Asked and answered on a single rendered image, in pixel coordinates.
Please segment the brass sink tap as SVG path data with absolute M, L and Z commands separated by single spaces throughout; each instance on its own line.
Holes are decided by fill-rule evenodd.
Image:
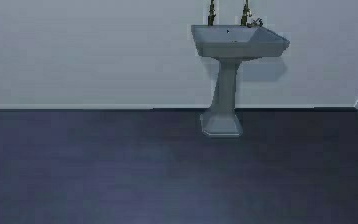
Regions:
M 252 20 L 251 22 L 248 21 L 250 17 L 253 16 L 251 9 L 249 7 L 249 0 L 243 0 L 244 6 L 241 16 L 240 25 L 245 26 L 248 28 L 253 27 L 262 27 L 263 26 L 263 20 L 261 18 L 257 18 L 256 20 Z
M 209 15 L 208 15 L 208 21 L 207 21 L 208 26 L 213 26 L 214 25 L 215 17 L 216 17 L 215 0 L 210 0 Z

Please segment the grey pedestal sink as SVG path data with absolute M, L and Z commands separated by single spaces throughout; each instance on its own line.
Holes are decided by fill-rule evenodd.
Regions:
M 192 25 L 197 53 L 219 63 L 211 105 L 200 115 L 204 135 L 233 138 L 243 134 L 236 115 L 236 79 L 240 65 L 263 57 L 277 58 L 290 41 L 266 27 Z

